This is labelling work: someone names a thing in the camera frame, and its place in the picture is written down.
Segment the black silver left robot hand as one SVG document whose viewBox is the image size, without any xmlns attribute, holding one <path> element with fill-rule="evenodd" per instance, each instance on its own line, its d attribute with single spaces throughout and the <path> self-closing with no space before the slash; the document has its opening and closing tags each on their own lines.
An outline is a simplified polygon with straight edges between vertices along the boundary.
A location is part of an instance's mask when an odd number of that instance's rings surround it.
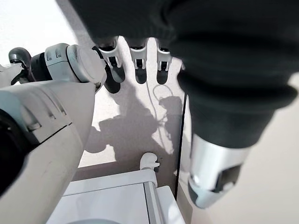
<svg viewBox="0 0 299 224">
<path fill-rule="evenodd" d="M 122 35 L 167 41 L 185 70 L 189 97 L 193 203 L 210 207 L 237 182 L 249 148 L 277 109 L 297 96 L 296 0 L 73 0 L 94 43 Z"/>
</svg>

